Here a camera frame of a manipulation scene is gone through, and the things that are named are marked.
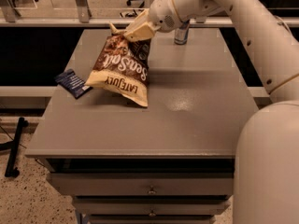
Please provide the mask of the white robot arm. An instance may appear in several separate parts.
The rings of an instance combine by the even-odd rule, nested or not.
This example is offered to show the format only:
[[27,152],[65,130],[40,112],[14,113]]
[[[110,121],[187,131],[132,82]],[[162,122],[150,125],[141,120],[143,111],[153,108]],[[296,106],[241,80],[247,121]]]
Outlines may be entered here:
[[154,0],[127,26],[145,40],[220,7],[272,103],[244,126],[236,147],[234,224],[299,224],[299,43],[259,0]]

